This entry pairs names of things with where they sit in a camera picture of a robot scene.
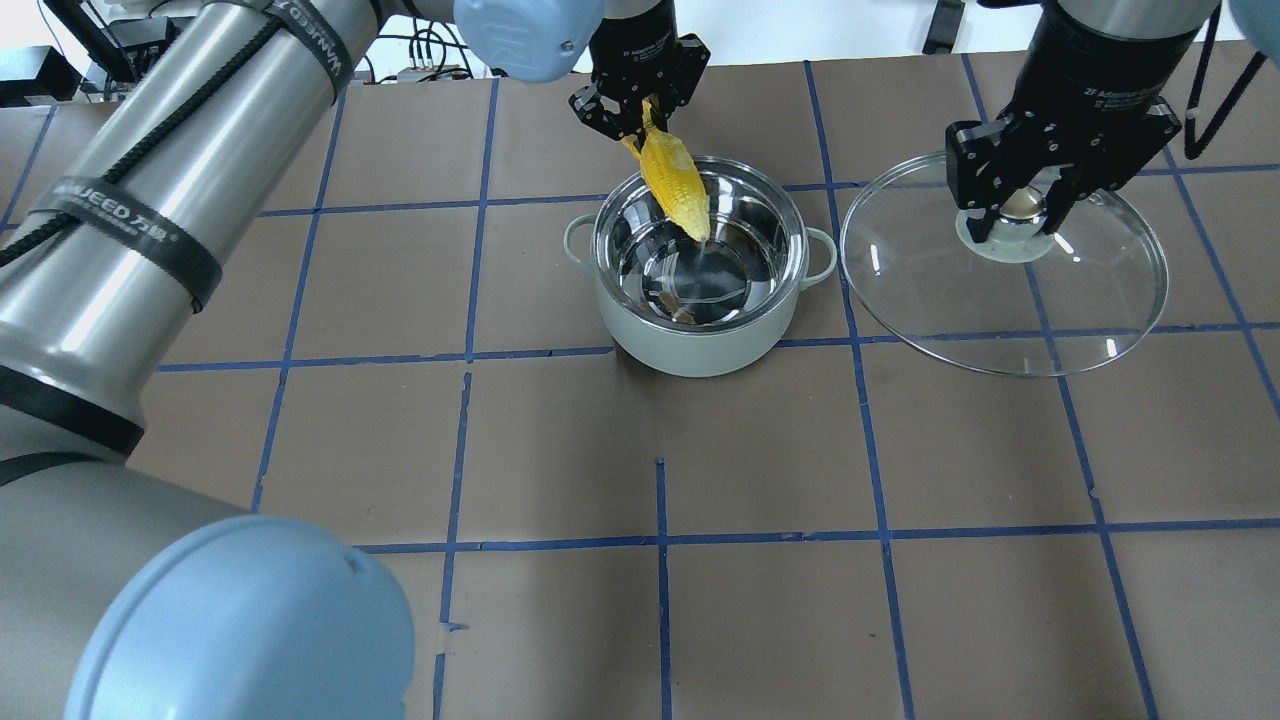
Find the yellow corn cob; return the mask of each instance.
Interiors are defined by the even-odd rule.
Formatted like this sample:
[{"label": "yellow corn cob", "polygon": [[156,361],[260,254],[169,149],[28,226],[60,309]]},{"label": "yellow corn cob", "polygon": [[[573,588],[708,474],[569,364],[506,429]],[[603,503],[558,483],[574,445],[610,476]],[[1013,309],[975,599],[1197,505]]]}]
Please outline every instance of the yellow corn cob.
[{"label": "yellow corn cob", "polygon": [[685,143],[653,123],[653,105],[648,100],[644,101],[644,131],[641,150],[636,150],[635,140],[625,141],[631,154],[640,160],[640,176],[667,217],[689,237],[707,242],[712,236],[712,227],[703,178],[698,176],[698,167]]}]

